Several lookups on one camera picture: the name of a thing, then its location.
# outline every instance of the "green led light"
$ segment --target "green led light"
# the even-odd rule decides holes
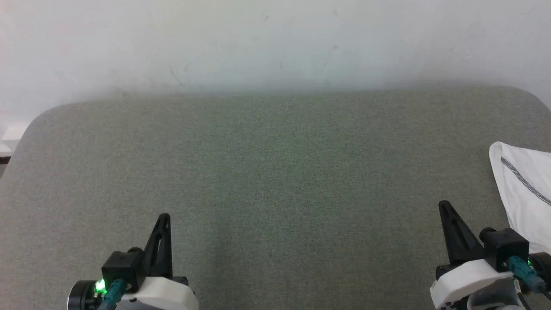
[[[105,291],[105,281],[104,279],[99,280],[96,282],[96,291]]]

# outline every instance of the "white garment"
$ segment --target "white garment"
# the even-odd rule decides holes
[[[551,153],[496,142],[490,162],[511,228],[551,253]]]

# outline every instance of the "gray table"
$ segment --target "gray table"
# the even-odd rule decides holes
[[[551,151],[551,113],[512,88],[56,108],[0,181],[2,308],[62,309],[169,212],[203,310],[430,309],[438,201],[507,226],[495,141]]]

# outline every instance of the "seam on white cloth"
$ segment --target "seam on white cloth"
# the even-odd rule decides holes
[[[532,186],[523,176],[518,172],[518,170],[513,166],[507,159],[501,158],[501,162],[509,168],[514,175],[517,177],[517,179],[524,185],[526,188],[531,191],[536,197],[538,197],[541,201],[545,202],[549,206],[551,206],[551,200],[549,200],[547,197],[543,196],[542,193],[540,193],[537,189]]]

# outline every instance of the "black cable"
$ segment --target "black cable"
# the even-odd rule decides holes
[[[547,297],[547,299],[551,300],[551,294],[549,294],[546,290],[545,290],[545,287],[543,286],[538,286],[539,288],[539,291]]]
[[[522,303],[522,306],[524,307],[524,309],[531,310],[530,306],[526,302],[526,299],[524,299],[524,296],[522,295],[522,293],[518,293],[517,295],[518,295],[518,298],[520,299],[520,302]]]

